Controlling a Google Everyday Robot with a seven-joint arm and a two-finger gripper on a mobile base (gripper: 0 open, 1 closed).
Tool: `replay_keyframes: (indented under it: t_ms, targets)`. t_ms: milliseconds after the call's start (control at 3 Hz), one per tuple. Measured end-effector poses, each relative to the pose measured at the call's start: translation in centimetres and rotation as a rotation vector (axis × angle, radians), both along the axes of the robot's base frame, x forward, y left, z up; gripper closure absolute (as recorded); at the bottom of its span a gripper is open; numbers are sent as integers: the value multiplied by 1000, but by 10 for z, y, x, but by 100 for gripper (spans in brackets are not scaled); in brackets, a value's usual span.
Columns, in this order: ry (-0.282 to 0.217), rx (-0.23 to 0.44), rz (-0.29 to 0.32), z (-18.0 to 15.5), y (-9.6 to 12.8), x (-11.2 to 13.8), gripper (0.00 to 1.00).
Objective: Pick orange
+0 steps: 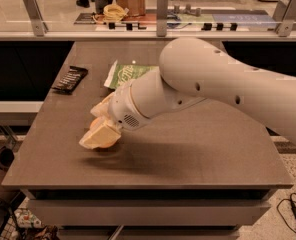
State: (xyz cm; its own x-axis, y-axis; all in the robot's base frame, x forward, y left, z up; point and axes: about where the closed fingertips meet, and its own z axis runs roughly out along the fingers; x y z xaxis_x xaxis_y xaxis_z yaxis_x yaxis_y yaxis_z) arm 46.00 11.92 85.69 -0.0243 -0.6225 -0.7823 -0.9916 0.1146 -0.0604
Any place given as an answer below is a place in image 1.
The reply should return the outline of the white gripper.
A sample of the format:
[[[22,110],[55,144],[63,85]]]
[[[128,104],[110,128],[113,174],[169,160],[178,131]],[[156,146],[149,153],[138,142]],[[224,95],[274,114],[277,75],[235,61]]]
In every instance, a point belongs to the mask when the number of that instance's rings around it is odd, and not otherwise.
[[[82,147],[87,149],[109,148],[117,142],[121,137],[121,132],[106,118],[111,117],[119,126],[130,131],[150,123],[150,119],[143,116],[135,106],[132,97],[132,83],[133,80],[119,86],[90,110],[93,116],[99,118],[91,123],[90,129],[79,141]]]

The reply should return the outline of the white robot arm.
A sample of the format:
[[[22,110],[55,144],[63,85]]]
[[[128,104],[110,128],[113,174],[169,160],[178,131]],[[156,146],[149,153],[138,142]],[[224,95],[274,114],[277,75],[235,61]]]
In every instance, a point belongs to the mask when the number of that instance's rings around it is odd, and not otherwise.
[[[207,99],[238,109],[296,145],[296,77],[255,69],[198,38],[169,42],[158,68],[127,81],[95,105],[95,120],[79,144],[110,147],[124,130]]]

